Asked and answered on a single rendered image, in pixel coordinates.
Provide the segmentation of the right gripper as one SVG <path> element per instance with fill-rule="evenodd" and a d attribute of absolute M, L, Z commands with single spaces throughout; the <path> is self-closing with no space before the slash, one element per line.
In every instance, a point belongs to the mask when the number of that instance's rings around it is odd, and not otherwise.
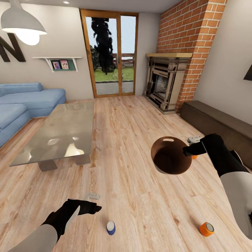
<path fill-rule="evenodd" d="M 196 149 L 196 144 L 197 144 L 197 143 L 182 148 L 183 151 L 184 151 L 185 156 L 201 155 L 201 154 L 202 154 L 202 153 L 200 153 L 200 152 Z"/>

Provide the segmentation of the trash can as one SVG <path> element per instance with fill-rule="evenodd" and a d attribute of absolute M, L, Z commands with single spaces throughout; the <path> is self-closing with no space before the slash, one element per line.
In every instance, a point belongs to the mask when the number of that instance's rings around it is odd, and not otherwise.
<path fill-rule="evenodd" d="M 174 141 L 163 141 L 173 139 Z M 155 168 L 163 174 L 180 175 L 185 173 L 192 164 L 192 156 L 185 156 L 184 141 L 172 136 L 157 139 L 151 147 L 151 158 Z"/>

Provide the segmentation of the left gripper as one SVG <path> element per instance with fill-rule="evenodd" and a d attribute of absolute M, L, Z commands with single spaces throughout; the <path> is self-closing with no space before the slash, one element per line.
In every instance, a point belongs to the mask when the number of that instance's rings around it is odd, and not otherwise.
<path fill-rule="evenodd" d="M 82 213 L 83 214 L 95 214 L 96 212 L 99 212 L 102 207 L 101 206 L 97 206 L 96 203 L 93 203 L 93 202 L 89 202 L 89 201 L 82 201 L 85 203 L 85 210 L 84 212 Z"/>

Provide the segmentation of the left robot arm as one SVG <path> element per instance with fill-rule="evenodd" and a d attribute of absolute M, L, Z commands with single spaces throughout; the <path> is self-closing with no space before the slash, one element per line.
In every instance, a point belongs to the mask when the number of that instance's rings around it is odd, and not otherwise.
<path fill-rule="evenodd" d="M 87 192 L 83 201 L 69 198 L 60 209 L 52 212 L 40 227 L 7 252 L 51 252 L 77 215 L 93 215 L 102 209 L 96 203 L 90 202 L 89 198 L 100 200 L 101 196 Z"/>

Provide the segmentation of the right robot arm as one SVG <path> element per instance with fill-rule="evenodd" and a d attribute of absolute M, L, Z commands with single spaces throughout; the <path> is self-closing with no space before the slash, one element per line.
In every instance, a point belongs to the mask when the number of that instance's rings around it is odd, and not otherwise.
<path fill-rule="evenodd" d="M 252 174 L 239 155 L 229 151 L 216 133 L 188 137 L 185 156 L 207 153 L 223 184 L 234 218 L 243 234 L 252 240 Z"/>

